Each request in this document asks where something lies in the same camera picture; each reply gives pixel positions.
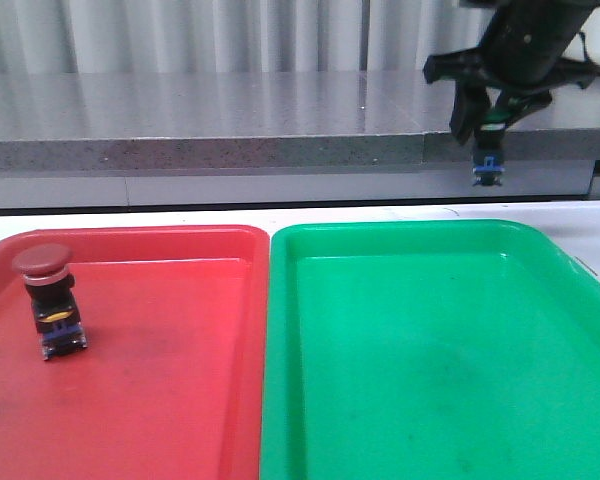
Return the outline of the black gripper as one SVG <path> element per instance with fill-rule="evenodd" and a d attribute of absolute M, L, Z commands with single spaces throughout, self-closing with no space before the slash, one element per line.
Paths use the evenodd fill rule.
<path fill-rule="evenodd" d="M 458 144 L 466 144 L 491 108 L 485 87 L 535 93 L 502 92 L 492 109 L 496 130 L 547 108 L 553 97 L 546 90 L 587 88 L 596 77 L 592 64 L 563 53 L 598 7 L 600 1 L 508 1 L 496 9 L 476 47 L 429 56 L 423 68 L 428 84 L 456 82 L 449 127 Z"/>

